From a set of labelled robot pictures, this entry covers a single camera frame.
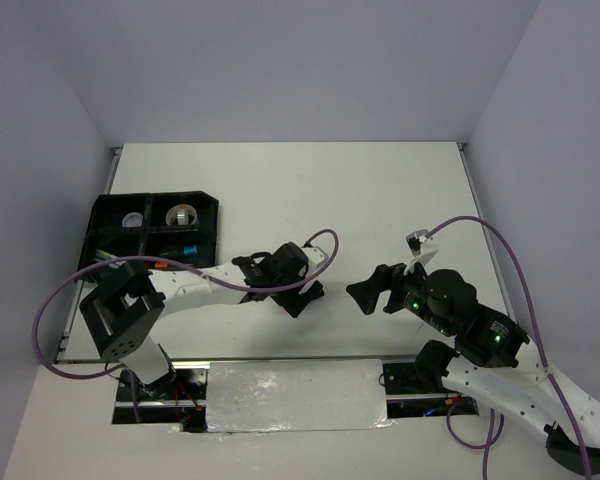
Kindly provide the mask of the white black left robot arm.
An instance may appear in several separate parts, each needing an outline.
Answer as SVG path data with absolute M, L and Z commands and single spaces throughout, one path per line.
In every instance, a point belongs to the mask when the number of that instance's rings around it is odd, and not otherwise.
M 318 247 L 288 242 L 273 253 L 236 257 L 199 275 L 128 261 L 105 277 L 79 308 L 100 359 L 122 363 L 145 392 L 162 399 L 175 389 L 176 374 L 163 347 L 150 337 L 159 320 L 202 307 L 268 298 L 296 318 L 324 295 L 322 284 L 307 278 L 328 260 Z

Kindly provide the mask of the yellow ballpoint pen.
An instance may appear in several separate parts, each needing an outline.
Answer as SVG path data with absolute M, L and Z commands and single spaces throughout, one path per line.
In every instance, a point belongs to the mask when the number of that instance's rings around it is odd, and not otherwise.
M 94 253 L 94 259 L 96 261 L 105 261 L 105 260 L 111 260 L 111 259 L 115 259 L 116 255 L 113 255 L 111 253 L 108 253 L 106 251 L 97 249 Z

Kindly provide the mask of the blue highlighter marker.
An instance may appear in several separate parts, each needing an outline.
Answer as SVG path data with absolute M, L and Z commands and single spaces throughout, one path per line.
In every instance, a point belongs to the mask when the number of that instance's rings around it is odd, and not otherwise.
M 197 245 L 184 245 L 162 253 L 164 257 L 195 257 L 199 254 Z

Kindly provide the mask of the clear paper clip jar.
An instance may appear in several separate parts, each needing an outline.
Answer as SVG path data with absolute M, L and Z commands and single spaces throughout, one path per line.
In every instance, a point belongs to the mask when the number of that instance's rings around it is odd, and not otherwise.
M 144 216 L 139 212 L 129 212 L 127 213 L 121 221 L 121 226 L 123 228 L 139 228 L 142 226 L 144 221 Z

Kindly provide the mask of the small clear tape roll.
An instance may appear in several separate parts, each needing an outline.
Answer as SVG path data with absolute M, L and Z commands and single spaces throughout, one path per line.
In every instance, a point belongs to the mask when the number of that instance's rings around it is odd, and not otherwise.
M 178 209 L 176 211 L 175 223 L 179 226 L 186 226 L 190 224 L 189 212 L 186 209 Z

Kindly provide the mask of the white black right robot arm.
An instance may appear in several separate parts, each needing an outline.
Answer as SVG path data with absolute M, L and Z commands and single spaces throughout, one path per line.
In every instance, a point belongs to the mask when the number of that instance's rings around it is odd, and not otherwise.
M 529 334 L 481 304 L 476 288 L 457 271 L 380 265 L 346 291 L 366 315 L 387 292 L 385 313 L 407 310 L 452 339 L 451 345 L 429 340 L 416 356 L 415 380 L 422 389 L 469 396 L 525 428 L 567 470 L 600 474 L 600 402 L 543 364 Z

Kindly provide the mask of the large brown tape roll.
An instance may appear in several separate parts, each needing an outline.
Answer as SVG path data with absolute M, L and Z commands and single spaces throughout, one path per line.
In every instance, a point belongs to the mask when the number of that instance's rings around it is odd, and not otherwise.
M 199 215 L 195 207 L 189 204 L 177 204 L 165 214 L 167 226 L 194 226 L 199 224 Z

